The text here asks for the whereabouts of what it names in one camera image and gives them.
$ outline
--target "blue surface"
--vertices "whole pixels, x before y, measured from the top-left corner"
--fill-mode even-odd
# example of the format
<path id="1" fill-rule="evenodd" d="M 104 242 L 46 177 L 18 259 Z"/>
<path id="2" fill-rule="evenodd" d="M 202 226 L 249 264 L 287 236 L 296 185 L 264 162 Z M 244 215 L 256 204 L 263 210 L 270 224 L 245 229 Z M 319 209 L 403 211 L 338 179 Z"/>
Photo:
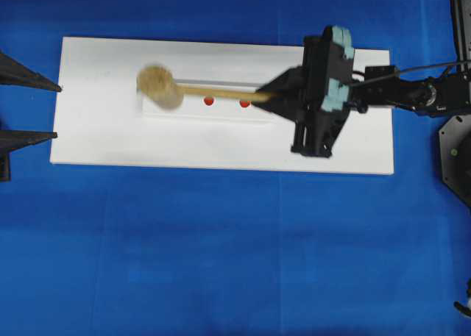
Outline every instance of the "blue surface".
<path id="1" fill-rule="evenodd" d="M 401 68 L 456 58 L 448 0 L 0 0 L 0 48 L 52 79 L 63 36 L 299 45 L 327 24 Z M 51 130 L 54 100 L 0 87 L 1 119 Z M 394 176 L 17 151 L 0 185 L 0 335 L 468 335 L 452 304 L 471 217 L 439 181 L 444 121 L 394 111 Z"/>

